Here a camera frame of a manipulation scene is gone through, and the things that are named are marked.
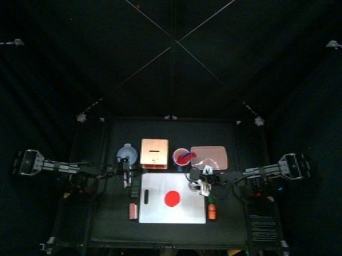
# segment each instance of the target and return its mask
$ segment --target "cardboard box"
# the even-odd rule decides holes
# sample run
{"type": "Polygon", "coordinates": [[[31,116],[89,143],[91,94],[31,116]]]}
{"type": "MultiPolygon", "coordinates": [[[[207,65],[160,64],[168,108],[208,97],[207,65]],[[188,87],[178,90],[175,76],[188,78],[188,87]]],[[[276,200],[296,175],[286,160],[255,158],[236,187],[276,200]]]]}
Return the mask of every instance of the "cardboard box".
{"type": "Polygon", "coordinates": [[[167,169],[168,140],[143,139],[140,164],[144,169],[167,169]]]}

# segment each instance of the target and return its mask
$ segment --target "red circle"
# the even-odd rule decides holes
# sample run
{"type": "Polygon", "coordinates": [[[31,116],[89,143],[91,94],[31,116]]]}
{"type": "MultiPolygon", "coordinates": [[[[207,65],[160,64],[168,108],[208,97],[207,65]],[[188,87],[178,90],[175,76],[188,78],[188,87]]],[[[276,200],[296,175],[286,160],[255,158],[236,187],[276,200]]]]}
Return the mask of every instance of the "red circle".
{"type": "Polygon", "coordinates": [[[180,195],[179,195],[179,193],[176,191],[169,191],[165,194],[164,202],[165,202],[165,205],[169,206],[169,207],[176,206],[179,204],[179,202],[180,202],[180,195]]]}

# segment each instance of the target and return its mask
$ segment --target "white board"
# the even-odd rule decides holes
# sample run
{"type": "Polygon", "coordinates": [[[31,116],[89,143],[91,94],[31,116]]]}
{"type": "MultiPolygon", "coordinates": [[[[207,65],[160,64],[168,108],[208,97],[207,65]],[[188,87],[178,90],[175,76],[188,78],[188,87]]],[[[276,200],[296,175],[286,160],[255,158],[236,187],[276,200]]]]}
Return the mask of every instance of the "white board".
{"type": "Polygon", "coordinates": [[[204,197],[192,191],[184,173],[145,173],[141,177],[140,223],[204,224],[204,197]],[[165,194],[176,191],[179,203],[169,207],[164,203],[165,194]]]}

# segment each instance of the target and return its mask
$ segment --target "black curtain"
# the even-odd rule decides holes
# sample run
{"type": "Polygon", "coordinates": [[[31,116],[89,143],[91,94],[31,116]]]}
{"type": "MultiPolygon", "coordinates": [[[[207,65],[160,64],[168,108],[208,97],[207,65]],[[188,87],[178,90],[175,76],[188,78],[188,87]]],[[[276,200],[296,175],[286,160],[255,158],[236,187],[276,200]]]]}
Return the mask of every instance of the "black curtain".
{"type": "Polygon", "coordinates": [[[31,58],[24,48],[0,46],[0,255],[40,255],[60,197],[53,175],[11,175],[16,152],[37,149],[47,158],[67,161],[76,124],[49,81],[33,71],[31,58]]]}
{"type": "Polygon", "coordinates": [[[272,160],[290,152],[311,158],[311,178],[290,183],[280,203],[291,255],[342,254],[340,73],[332,50],[268,120],[272,160]]]}

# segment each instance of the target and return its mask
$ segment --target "red object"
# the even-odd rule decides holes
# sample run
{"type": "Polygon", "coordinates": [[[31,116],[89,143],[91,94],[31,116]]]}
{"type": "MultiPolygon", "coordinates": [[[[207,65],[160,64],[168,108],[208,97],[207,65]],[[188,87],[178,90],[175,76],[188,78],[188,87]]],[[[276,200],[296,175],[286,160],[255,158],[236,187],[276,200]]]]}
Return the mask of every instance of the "red object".
{"type": "Polygon", "coordinates": [[[184,155],[179,156],[178,159],[176,159],[176,162],[179,164],[186,164],[191,158],[196,157],[196,154],[192,152],[192,153],[186,153],[184,155]]]}
{"type": "Polygon", "coordinates": [[[215,206],[215,204],[208,204],[208,219],[210,220],[216,219],[216,206],[215,206]]]}
{"type": "Polygon", "coordinates": [[[135,203],[129,203],[129,220],[137,219],[137,205],[135,203]]]}
{"type": "Polygon", "coordinates": [[[179,204],[179,202],[180,202],[180,195],[179,195],[179,193],[176,191],[169,191],[165,194],[164,202],[165,202],[165,205],[169,206],[169,207],[176,206],[179,204]]]}

